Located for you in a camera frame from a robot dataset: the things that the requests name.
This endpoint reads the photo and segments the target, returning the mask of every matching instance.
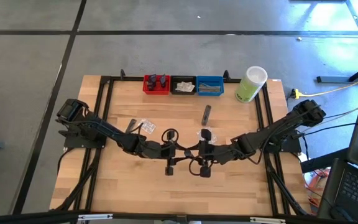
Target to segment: metal stand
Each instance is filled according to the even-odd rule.
[[[354,83],[358,81],[358,72],[351,77],[317,77],[318,83]]]

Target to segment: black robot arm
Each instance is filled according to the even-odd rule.
[[[173,141],[160,145],[155,141],[146,141],[139,133],[124,133],[113,125],[103,121],[89,110],[86,103],[80,100],[68,99],[57,113],[57,122],[83,139],[94,141],[102,134],[117,142],[117,145],[128,154],[150,159],[168,159],[175,157],[176,146]]]
[[[207,153],[213,152],[215,155],[213,159],[222,165],[231,160],[247,159],[253,156],[256,150],[263,151],[266,147],[269,147],[269,151],[279,151],[281,143],[287,138],[292,138],[291,133],[297,127],[301,125],[312,127],[322,122],[325,115],[326,113],[314,100],[305,100],[296,105],[284,118],[258,132],[241,134],[231,139],[232,144],[230,145],[212,146],[211,148],[206,142],[204,144],[206,146],[201,147],[209,149]]]

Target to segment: gray floor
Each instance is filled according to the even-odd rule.
[[[80,30],[357,30],[344,3],[313,1],[88,1]],[[0,0],[0,29],[71,29],[80,1]],[[358,71],[358,37],[137,35],[77,36],[56,110],[78,94],[83,75],[221,75],[251,65],[285,91],[316,93],[319,75]],[[68,36],[0,36],[0,215],[7,214],[55,81]],[[314,98],[328,115],[358,105],[358,86]],[[299,101],[290,100],[289,107]],[[350,123],[356,113],[337,123]],[[24,212],[48,209],[62,153],[62,126],[50,123]],[[311,157],[349,144],[352,127],[307,138]]]

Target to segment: cylindrical container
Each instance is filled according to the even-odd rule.
[[[267,72],[259,66],[252,66],[247,69],[237,87],[235,96],[242,103],[250,102],[259,92],[267,80]]]

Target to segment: black floor stripe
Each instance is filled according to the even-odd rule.
[[[358,31],[263,31],[263,30],[80,30],[77,35],[279,35],[358,36]]]
[[[17,192],[16,202],[13,207],[12,214],[17,215],[22,213],[23,206],[25,203],[25,199],[27,197],[27,193],[30,189],[31,181],[34,176],[35,168],[37,167],[38,159],[41,154],[42,145],[44,144],[45,136],[47,134],[47,129],[49,126],[50,119],[52,117],[53,109],[55,107],[56,99],[59,93],[60,86],[62,85],[63,77],[67,68],[68,59],[70,58],[71,50],[73,49],[74,40],[76,35],[74,34],[75,31],[78,30],[78,26],[80,25],[81,18],[84,12],[84,8],[86,5],[86,0],[82,0],[80,4],[80,8],[78,9],[78,14],[75,19],[75,23],[73,26],[73,33],[68,39],[68,43],[66,46],[66,51],[63,55],[62,63],[57,75],[57,78],[55,80],[55,84],[52,88],[52,93],[50,95],[47,109],[45,110],[44,116],[41,121],[40,128],[37,133],[37,137],[33,143],[33,147],[30,152],[30,157],[28,160],[28,163],[25,167],[25,174],[22,176],[22,181],[20,186],[20,189]]]
[[[358,31],[280,30],[0,30],[0,35],[271,35],[303,37],[358,37]]]
[[[71,35],[72,30],[0,30],[0,35]]]

